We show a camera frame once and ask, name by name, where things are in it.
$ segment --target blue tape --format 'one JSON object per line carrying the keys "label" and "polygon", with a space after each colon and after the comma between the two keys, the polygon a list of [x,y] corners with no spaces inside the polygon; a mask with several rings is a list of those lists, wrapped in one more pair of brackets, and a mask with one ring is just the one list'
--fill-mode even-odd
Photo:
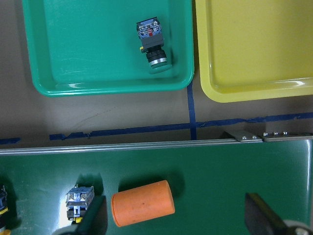
{"label": "blue tape", "polygon": [[267,117],[255,117],[249,119],[225,119],[225,120],[215,120],[215,121],[205,121],[197,122],[197,127],[208,127],[208,126],[228,126],[234,125],[237,123],[247,122],[247,123],[262,123],[262,122],[273,122],[273,121],[287,121],[294,119],[308,119],[313,118],[313,113],[301,113],[301,114],[284,114],[284,115],[275,115]]}
{"label": "blue tape", "polygon": [[14,144],[21,140],[21,138],[10,138],[0,140],[0,144]]}
{"label": "blue tape", "polygon": [[156,132],[156,131],[173,131],[173,130],[184,130],[189,129],[189,123],[182,124],[169,124],[169,125],[159,125],[159,126],[145,126],[145,127],[133,127],[126,129],[114,129],[114,130],[101,130],[101,131],[92,131],[90,134],[84,134],[83,132],[72,133],[69,136],[63,134],[50,135],[49,138],[51,141],[56,140],[66,140],[74,138],[84,138],[84,137],[99,137],[99,136],[114,136],[114,135],[126,135],[126,134],[136,134],[136,133],[147,133],[147,132]]}
{"label": "blue tape", "polygon": [[[313,118],[313,113],[300,113],[300,114],[286,114],[286,115],[276,115],[267,117],[255,117],[249,119],[225,119],[225,120],[213,120],[205,122],[195,122],[196,128],[203,128],[209,126],[227,126],[234,125],[237,123],[247,122],[247,123],[262,123],[262,122],[273,122],[273,121],[287,121],[294,119],[309,119]],[[63,134],[50,135],[50,140],[66,140],[74,138],[85,138],[85,137],[98,137],[98,136],[113,136],[113,135],[125,135],[125,134],[136,134],[136,133],[146,133],[146,132],[156,132],[156,131],[173,131],[173,130],[184,130],[193,129],[191,122],[182,124],[170,124],[170,125],[159,125],[159,126],[145,126],[145,127],[134,127],[127,129],[115,129],[115,130],[102,130],[102,131],[92,131],[90,134],[84,134],[83,132],[75,132],[69,136]]]}
{"label": "blue tape", "polygon": [[196,112],[195,112],[195,102],[194,95],[192,91],[192,81],[187,87],[187,97],[188,97],[188,109],[189,109],[189,121],[190,121],[190,138],[192,141],[197,139],[197,123],[196,123]]}

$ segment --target metal bracket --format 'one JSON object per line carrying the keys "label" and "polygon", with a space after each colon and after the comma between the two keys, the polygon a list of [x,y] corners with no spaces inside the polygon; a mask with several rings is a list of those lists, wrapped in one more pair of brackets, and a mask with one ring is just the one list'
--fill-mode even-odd
{"label": "metal bracket", "polygon": [[260,137],[248,131],[227,131],[227,133],[239,142],[262,142],[262,139]]}
{"label": "metal bracket", "polygon": [[313,135],[310,133],[289,134],[287,131],[283,131],[281,134],[278,132],[272,134],[264,132],[263,140],[265,142],[313,140]]}

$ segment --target orange foam cylinder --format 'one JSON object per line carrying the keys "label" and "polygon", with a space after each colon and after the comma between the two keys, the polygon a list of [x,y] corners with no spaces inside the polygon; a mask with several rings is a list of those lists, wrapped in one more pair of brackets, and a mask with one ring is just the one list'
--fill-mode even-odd
{"label": "orange foam cylinder", "polygon": [[4,230],[3,232],[0,232],[0,235],[11,235],[11,230]]}
{"label": "orange foam cylinder", "polygon": [[175,213],[171,189],[166,180],[114,194],[111,210],[118,227]]}

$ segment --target yellow tray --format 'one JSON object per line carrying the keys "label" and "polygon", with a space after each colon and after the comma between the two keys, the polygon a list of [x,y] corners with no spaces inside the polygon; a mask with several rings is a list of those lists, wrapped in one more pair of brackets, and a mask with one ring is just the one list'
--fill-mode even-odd
{"label": "yellow tray", "polygon": [[313,0],[196,0],[196,12],[210,99],[313,94]]}

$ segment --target screw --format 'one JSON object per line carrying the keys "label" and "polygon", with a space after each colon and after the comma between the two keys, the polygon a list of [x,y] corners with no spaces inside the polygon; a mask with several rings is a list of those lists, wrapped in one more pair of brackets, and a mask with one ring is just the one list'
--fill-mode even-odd
{"label": "screw", "polygon": [[303,228],[296,228],[295,234],[296,235],[309,235],[309,232]]}

